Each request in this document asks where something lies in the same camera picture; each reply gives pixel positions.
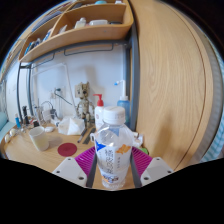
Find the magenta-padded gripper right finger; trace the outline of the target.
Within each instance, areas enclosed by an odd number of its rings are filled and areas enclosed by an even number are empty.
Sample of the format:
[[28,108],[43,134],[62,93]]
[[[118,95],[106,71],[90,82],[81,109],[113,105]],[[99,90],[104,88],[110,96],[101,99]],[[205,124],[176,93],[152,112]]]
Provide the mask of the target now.
[[136,187],[143,187],[173,173],[161,157],[152,158],[136,147],[132,148],[131,170]]

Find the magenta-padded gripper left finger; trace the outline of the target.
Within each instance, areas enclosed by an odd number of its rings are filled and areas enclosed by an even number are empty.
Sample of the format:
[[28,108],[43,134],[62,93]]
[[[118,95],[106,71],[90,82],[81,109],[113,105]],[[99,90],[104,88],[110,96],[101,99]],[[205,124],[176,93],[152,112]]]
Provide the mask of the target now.
[[95,178],[96,165],[95,148],[91,147],[75,158],[65,158],[53,171],[53,174],[76,185],[91,188]]

